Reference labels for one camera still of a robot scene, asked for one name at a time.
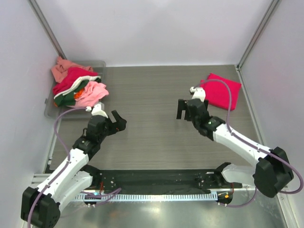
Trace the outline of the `magenta t shirt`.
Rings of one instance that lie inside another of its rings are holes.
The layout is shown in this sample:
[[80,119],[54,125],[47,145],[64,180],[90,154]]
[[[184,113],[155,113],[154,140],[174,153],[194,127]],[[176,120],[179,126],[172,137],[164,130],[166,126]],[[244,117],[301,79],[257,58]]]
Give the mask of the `magenta t shirt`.
[[206,99],[213,106],[228,110],[229,107],[229,92],[224,84],[218,81],[212,81],[212,79],[220,80],[226,83],[230,89],[231,93],[231,108],[230,110],[235,110],[238,102],[238,95],[241,89],[241,84],[236,81],[232,81],[223,77],[220,77],[216,74],[210,73],[207,77],[207,82],[205,80],[200,81],[200,86],[206,92]]

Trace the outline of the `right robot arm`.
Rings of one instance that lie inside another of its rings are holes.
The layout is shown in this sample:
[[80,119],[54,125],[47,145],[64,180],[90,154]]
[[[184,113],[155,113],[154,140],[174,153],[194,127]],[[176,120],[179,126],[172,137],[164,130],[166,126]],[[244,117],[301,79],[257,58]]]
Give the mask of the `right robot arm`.
[[223,168],[221,174],[227,182],[255,186],[263,195],[273,198],[293,180],[294,173],[283,149],[271,149],[246,138],[228,128],[221,118],[209,115],[207,107],[207,101],[197,98],[180,99],[176,118],[184,115],[200,135],[228,147],[251,165],[249,168],[229,164]]

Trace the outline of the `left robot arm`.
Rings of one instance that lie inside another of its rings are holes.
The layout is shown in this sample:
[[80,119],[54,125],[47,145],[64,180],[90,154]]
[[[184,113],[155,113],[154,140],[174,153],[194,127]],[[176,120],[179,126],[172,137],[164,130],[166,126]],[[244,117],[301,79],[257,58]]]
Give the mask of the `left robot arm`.
[[29,228],[53,228],[67,204],[81,191],[96,185],[99,170],[88,162],[107,136],[125,130],[127,124],[116,110],[112,115],[114,121],[103,110],[94,108],[87,127],[63,162],[38,186],[23,191],[20,217]]

